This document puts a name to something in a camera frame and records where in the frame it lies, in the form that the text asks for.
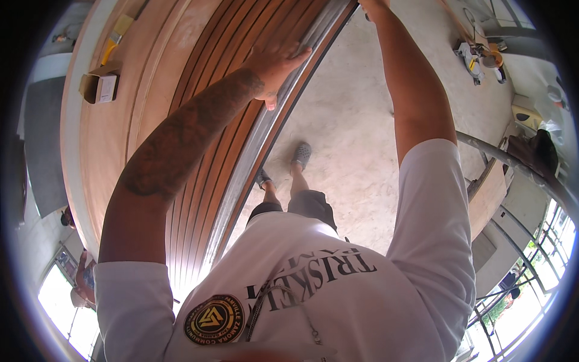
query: yellow brush handle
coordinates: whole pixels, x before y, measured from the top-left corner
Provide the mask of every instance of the yellow brush handle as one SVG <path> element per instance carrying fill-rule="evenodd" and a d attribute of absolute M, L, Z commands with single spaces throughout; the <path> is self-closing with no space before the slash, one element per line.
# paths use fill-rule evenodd
<path fill-rule="evenodd" d="M 117 43 L 112 41 L 110 38 L 107 39 L 107 49 L 105 50 L 105 54 L 102 57 L 101 65 L 105 65 L 108 61 L 108 57 L 111 55 L 111 52 L 114 48 L 117 47 Z"/>

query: black shorts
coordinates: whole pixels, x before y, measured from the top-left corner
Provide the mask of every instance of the black shorts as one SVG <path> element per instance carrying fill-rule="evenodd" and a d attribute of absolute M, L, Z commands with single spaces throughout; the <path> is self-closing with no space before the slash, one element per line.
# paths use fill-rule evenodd
<path fill-rule="evenodd" d="M 256 215 L 268 213 L 270 211 L 283 211 L 281 205 L 274 202 L 262 202 L 257 205 L 251 212 L 251 221 Z M 334 222 L 334 211 L 332 207 L 325 201 L 325 194 L 320 191 L 304 190 L 296 193 L 288 204 L 288 212 L 298 214 L 301 216 L 318 219 L 338 230 Z"/>

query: leg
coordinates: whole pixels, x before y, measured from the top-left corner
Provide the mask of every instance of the leg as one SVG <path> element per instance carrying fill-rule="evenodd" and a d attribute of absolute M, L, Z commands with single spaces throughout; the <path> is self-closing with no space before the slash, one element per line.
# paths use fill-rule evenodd
<path fill-rule="evenodd" d="M 310 187 L 307 185 L 306 179 L 303 177 L 302 171 L 303 167 L 301 164 L 294 162 L 289 167 L 290 174 L 294 178 L 291 184 L 291 190 L 289 194 L 294 197 L 294 195 L 300 191 L 309 190 Z"/>
<path fill-rule="evenodd" d="M 276 187 L 271 180 L 265 181 L 262 184 L 265 190 L 265 196 L 263 197 L 263 202 L 273 202 L 281 206 L 281 202 L 276 197 Z"/>

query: tattoo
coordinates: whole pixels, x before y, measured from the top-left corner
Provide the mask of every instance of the tattoo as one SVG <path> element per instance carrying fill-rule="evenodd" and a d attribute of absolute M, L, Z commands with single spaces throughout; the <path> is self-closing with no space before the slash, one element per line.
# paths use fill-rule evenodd
<path fill-rule="evenodd" d="M 124 168 L 121 183 L 136 195 L 159 194 L 172 201 L 212 140 L 263 86 L 242 68 L 204 89 L 147 137 Z"/>

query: concrete floor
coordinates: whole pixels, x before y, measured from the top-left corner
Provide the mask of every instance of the concrete floor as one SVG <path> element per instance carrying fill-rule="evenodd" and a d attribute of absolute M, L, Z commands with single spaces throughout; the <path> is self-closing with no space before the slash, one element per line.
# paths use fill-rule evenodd
<path fill-rule="evenodd" d="M 455 0 L 449 3 L 461 9 Z M 392 9 L 444 84 L 457 130 L 497 145 L 512 119 L 510 82 L 501 85 L 488 71 L 483 84 L 474 86 L 452 52 L 458 33 L 435 1 L 395 1 Z M 392 111 L 376 28 L 358 10 L 313 75 L 265 163 L 284 210 L 291 156 L 306 141 L 313 155 L 304 175 L 311 189 L 326 194 L 340 237 L 385 253 L 398 202 Z M 484 169 L 478 150 L 459 144 L 459 151 L 465 177 L 478 178 Z M 262 199 L 263 191 L 254 185 L 228 248 Z"/>

